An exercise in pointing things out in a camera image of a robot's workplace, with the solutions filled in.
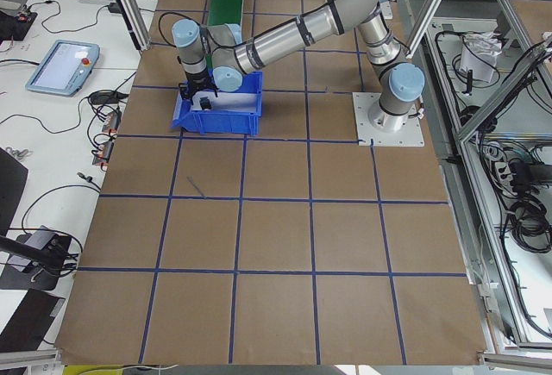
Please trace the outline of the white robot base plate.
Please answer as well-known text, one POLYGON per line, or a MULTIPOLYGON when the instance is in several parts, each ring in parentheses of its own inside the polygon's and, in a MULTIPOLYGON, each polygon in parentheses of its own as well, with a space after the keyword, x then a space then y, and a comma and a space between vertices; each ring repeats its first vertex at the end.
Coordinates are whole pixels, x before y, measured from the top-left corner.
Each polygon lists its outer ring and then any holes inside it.
POLYGON ((357 142, 365 147, 423 147, 421 123, 411 104, 403 116, 391 116, 380 108, 378 92, 353 92, 357 142))

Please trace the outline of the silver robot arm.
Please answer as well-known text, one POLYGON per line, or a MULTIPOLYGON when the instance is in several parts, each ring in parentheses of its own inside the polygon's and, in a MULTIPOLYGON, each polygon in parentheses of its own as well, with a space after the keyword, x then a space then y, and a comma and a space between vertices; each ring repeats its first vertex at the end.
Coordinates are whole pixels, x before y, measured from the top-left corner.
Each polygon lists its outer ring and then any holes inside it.
POLYGON ((326 0, 247 40, 242 39, 235 23, 204 26, 183 18, 172 26, 178 60, 186 76, 180 96, 191 101, 203 91, 235 92, 246 75, 331 35, 355 29, 367 47, 368 60, 382 89, 367 112, 368 120, 380 131, 398 132, 422 94, 425 77, 407 61, 404 47, 387 26, 381 11, 385 1, 326 0))

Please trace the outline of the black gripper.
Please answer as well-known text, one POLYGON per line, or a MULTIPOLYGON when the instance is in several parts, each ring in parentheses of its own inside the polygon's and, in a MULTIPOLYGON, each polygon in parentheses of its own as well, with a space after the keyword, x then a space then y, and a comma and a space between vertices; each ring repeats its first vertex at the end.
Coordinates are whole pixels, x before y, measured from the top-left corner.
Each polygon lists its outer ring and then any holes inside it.
POLYGON ((218 89, 209 73, 186 73, 186 82, 179 84, 179 94, 183 100, 192 100, 200 91, 213 91, 217 97, 218 89))

